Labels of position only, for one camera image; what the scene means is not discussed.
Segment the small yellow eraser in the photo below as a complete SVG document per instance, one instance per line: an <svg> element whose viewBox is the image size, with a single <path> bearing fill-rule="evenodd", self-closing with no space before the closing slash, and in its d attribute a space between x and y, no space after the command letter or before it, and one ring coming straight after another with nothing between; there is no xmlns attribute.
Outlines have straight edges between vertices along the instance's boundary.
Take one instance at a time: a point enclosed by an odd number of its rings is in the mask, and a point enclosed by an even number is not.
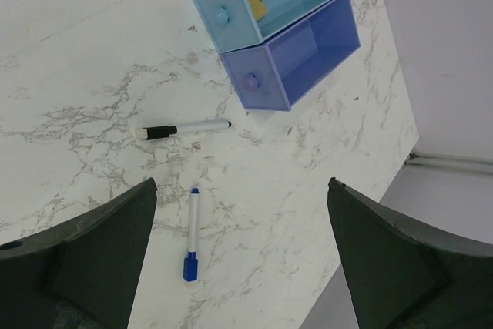
<svg viewBox="0 0 493 329"><path fill-rule="evenodd" d="M248 2L256 22L267 15L267 7L263 3L263 0L248 0Z"/></svg>

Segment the purple blue plastic bin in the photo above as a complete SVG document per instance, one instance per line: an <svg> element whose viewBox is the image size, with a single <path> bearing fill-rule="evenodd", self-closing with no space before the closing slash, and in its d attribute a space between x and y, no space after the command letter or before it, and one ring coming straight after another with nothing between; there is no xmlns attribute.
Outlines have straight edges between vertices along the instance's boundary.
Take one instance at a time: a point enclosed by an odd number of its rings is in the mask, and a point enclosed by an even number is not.
<svg viewBox="0 0 493 329"><path fill-rule="evenodd" d="M265 43L221 59L245 109L290 111L360 46L350 0L330 0Z"/></svg>

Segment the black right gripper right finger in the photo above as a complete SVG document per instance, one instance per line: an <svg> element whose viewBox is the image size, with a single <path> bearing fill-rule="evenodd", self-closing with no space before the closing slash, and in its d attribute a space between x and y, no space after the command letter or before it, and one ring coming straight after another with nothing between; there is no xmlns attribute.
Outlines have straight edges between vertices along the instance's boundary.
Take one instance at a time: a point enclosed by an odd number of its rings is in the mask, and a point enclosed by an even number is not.
<svg viewBox="0 0 493 329"><path fill-rule="evenodd" d="M336 178L327 208L361 328L490 328L492 246L392 210Z"/></svg>

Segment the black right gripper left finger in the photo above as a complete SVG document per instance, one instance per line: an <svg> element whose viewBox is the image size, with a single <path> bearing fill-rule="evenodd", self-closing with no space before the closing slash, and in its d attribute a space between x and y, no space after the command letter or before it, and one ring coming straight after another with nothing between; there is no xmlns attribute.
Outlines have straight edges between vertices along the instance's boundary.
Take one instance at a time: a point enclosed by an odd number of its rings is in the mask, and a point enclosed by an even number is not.
<svg viewBox="0 0 493 329"><path fill-rule="evenodd" d="M1 245L3 328L126 328L157 204L148 179Z"/></svg>

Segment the blue capped white marker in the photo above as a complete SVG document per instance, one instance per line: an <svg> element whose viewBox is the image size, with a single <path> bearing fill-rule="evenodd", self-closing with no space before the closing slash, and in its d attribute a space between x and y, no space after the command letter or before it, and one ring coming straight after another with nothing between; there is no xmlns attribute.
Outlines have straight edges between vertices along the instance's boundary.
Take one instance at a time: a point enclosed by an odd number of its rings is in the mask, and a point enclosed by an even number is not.
<svg viewBox="0 0 493 329"><path fill-rule="evenodd" d="M199 260L197 257L197 230L199 220L199 203L200 190L197 186L195 186L190 192L187 254L183 262L183 279L186 282L193 282L198 278Z"/></svg>

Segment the black capped white marker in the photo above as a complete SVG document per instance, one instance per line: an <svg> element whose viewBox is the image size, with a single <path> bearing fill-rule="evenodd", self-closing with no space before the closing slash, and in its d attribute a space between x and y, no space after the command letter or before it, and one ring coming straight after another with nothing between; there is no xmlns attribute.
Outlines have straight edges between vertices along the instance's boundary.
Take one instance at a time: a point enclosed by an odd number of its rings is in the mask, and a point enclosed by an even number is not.
<svg viewBox="0 0 493 329"><path fill-rule="evenodd" d="M137 128L134 130L135 137L141 140L167 139L171 136L184 135L188 133L200 133L229 129L231 121L226 119L202 121L197 123L184 123L179 125L153 126Z"/></svg>

